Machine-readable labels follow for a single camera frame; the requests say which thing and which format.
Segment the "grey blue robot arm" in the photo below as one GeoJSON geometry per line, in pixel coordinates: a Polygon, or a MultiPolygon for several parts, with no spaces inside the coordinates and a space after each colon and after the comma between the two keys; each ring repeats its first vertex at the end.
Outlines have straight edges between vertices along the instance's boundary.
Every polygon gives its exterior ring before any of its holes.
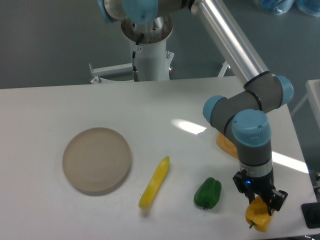
{"type": "Polygon", "coordinates": [[[100,0],[106,23],[120,22],[130,42],[133,79],[169,79],[169,54],[155,50],[172,33],[170,14],[187,8],[199,17],[213,42],[243,84],[243,92],[209,98],[203,116],[237,150],[240,170],[233,177],[250,202],[260,196],[269,215],[279,211],[287,193],[274,186],[271,128],[267,113],[287,104],[294,94],[291,82],[272,75],[221,0],[100,0]]]}

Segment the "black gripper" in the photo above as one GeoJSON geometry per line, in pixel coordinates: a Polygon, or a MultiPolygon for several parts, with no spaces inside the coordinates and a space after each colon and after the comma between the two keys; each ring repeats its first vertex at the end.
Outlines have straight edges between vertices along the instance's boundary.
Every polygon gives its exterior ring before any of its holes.
{"type": "Polygon", "coordinates": [[[267,212],[270,216],[274,211],[279,212],[282,208],[288,193],[283,190],[277,190],[274,186],[274,171],[261,177],[251,177],[245,169],[238,171],[232,178],[237,190],[248,198],[251,204],[256,195],[260,196],[267,205],[267,212]]]}

